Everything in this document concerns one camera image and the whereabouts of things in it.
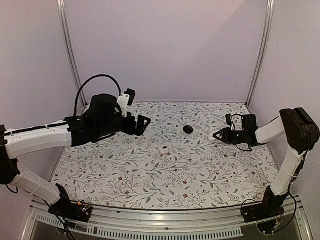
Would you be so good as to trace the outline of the white round earbud case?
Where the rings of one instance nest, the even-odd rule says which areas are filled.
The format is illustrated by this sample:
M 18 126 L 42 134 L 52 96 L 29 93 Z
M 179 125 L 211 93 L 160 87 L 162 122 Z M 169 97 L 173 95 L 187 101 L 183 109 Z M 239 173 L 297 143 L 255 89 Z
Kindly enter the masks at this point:
M 160 145 L 158 147 L 158 151 L 161 156 L 167 155 L 170 153 L 169 148 L 166 145 Z

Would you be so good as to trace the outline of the black earbud charging case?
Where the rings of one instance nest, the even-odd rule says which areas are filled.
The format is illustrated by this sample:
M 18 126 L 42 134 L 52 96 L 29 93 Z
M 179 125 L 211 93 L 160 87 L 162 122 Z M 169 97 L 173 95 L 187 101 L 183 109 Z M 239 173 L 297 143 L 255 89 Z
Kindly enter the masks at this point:
M 194 132 L 194 129 L 190 126 L 190 125 L 186 125 L 183 127 L 183 131 L 186 133 L 186 134 L 191 134 Z

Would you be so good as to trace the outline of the white oval case lid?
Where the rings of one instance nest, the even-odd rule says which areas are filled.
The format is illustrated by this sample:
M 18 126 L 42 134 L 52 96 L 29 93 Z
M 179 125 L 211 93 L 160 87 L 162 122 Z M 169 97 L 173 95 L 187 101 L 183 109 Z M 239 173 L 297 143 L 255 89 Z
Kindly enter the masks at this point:
M 213 135 L 209 135 L 209 136 L 208 136 L 208 139 L 209 139 L 210 141 L 215 141 L 215 140 L 216 140 L 216 138 L 213 137 Z

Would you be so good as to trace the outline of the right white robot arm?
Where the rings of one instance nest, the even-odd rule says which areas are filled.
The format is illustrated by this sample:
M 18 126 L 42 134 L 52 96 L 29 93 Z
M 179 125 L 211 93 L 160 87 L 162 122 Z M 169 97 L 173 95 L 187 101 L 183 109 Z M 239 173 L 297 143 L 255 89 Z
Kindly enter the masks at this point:
M 302 107 L 285 108 L 278 116 L 263 127 L 258 127 L 254 114 L 227 114 L 228 127 L 209 135 L 228 145 L 247 144 L 249 148 L 266 145 L 285 135 L 288 147 L 279 173 L 272 182 L 273 196 L 284 196 L 289 186 L 298 177 L 304 161 L 320 139 L 320 129 Z

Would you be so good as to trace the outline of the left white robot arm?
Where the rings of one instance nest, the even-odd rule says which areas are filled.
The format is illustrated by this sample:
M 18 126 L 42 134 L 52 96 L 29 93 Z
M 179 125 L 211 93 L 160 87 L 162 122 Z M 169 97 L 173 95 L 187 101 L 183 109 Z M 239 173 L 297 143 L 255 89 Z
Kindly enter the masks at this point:
M 133 99 L 128 94 L 114 97 L 95 95 L 82 115 L 31 128 L 6 130 L 0 127 L 0 183 L 20 188 L 32 196 L 54 205 L 63 216 L 74 213 L 74 205 L 63 187 L 50 183 L 18 162 L 18 157 L 42 150 L 60 147 L 78 147 L 97 143 L 116 133 L 142 136 L 151 123 L 143 115 L 134 116 L 127 111 Z

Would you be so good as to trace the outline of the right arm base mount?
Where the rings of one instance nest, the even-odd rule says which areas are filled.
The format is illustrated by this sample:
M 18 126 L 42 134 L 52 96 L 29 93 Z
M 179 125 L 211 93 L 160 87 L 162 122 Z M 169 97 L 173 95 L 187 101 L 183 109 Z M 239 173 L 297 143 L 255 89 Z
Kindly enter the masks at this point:
M 268 187 L 261 203 L 240 207 L 244 222 L 256 222 L 284 214 L 283 203 L 288 195 L 288 192 L 284 195 L 275 195 Z

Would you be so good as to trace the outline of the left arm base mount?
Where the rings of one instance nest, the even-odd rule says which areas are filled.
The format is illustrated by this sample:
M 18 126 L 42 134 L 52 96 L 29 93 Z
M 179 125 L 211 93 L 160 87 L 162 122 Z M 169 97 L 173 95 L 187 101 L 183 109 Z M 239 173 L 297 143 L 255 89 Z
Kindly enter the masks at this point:
M 65 188 L 58 183 L 55 185 L 59 190 L 59 200 L 55 204 L 50 205 L 48 212 L 65 219 L 88 223 L 91 218 L 93 205 L 84 200 L 70 200 Z

